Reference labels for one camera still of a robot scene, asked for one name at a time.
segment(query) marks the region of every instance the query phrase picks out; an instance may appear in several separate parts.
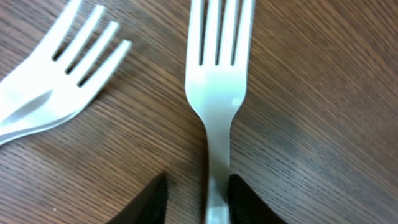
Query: cutlery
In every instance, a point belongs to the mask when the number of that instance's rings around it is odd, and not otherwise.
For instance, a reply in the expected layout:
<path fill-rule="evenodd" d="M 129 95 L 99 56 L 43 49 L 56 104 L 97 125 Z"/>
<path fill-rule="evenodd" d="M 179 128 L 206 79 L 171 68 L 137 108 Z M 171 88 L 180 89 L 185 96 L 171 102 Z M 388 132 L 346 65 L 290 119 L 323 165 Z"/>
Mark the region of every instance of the cutlery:
<path fill-rule="evenodd" d="M 74 9 L 77 2 L 79 2 L 79 0 L 72 0 L 65 11 L 71 8 Z M 70 62 L 76 57 L 75 54 L 83 47 L 95 27 L 95 21 L 99 19 L 98 16 L 100 16 L 103 10 L 103 6 L 95 7 L 90 18 L 85 25 L 83 25 L 82 30 L 79 31 L 70 46 L 60 56 L 59 60 L 56 62 L 49 61 L 51 63 L 47 64 L 48 70 L 44 72 L 44 75 L 36 73 L 31 74 L 33 77 L 36 75 L 38 76 L 38 80 L 36 80 L 38 87 L 37 90 L 33 91 L 35 93 L 34 95 L 37 96 L 24 103 L 24 105 L 16 109 L 0 123 L 0 146 L 16 138 L 54 128 L 72 119 L 93 100 L 108 82 L 111 75 L 130 49 L 132 45 L 130 41 L 123 40 L 95 73 L 92 74 L 86 82 L 80 85 L 80 82 L 90 71 L 116 33 L 119 27 L 117 22 L 109 23 L 98 40 L 94 43 L 94 46 L 89 49 L 87 54 L 77 63 L 76 67 L 69 74 L 65 74 L 64 71 L 61 73 L 59 72 L 61 68 L 67 69 Z M 47 84 L 40 84 L 40 82 L 47 81 Z M 11 86 L 17 86 L 16 83 L 11 83 Z M 30 90 L 31 89 L 27 90 L 25 93 L 31 94 Z"/>
<path fill-rule="evenodd" d="M 205 125 L 208 140 L 209 180 L 205 223 L 226 224 L 229 223 L 229 132 L 246 94 L 255 3 L 254 0 L 243 0 L 237 25 L 239 1 L 227 0 L 220 33 L 221 1 L 209 1 L 205 30 L 202 26 L 204 2 L 192 0 L 191 3 L 185 93 L 189 104 Z M 201 48 L 203 32 L 205 37 Z"/>
<path fill-rule="evenodd" d="M 54 55 L 71 27 L 80 3 L 81 0 L 71 0 L 35 50 L 0 83 L 0 121 L 48 92 L 58 77 L 67 75 L 69 66 L 90 39 L 105 11 L 103 6 L 96 6 L 69 47 L 54 60 Z M 96 49 L 101 51 L 105 45 L 97 47 L 101 47 Z"/>

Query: stacked fork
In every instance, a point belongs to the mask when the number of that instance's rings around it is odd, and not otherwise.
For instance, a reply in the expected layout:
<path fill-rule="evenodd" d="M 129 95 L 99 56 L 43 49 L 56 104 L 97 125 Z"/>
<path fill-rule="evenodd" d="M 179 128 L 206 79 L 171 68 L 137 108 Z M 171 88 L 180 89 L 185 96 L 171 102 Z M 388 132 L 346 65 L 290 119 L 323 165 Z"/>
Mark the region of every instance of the stacked fork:
<path fill-rule="evenodd" d="M 209 1 L 205 42 L 201 49 L 204 2 L 192 0 L 185 92 L 191 107 L 205 125 L 208 140 L 209 181 L 205 222 L 227 224 L 229 132 L 246 94 L 254 0 L 243 0 L 237 37 L 239 1 L 226 1 L 221 35 L 221 1 Z"/>
<path fill-rule="evenodd" d="M 117 22 L 111 22 L 67 74 L 105 11 L 103 6 L 96 6 L 70 45 L 54 60 L 80 3 L 81 0 L 71 0 L 31 55 L 0 83 L 0 146 L 75 117 L 100 92 L 130 49 L 131 42 L 122 41 L 92 77 L 79 86 L 119 27 Z"/>

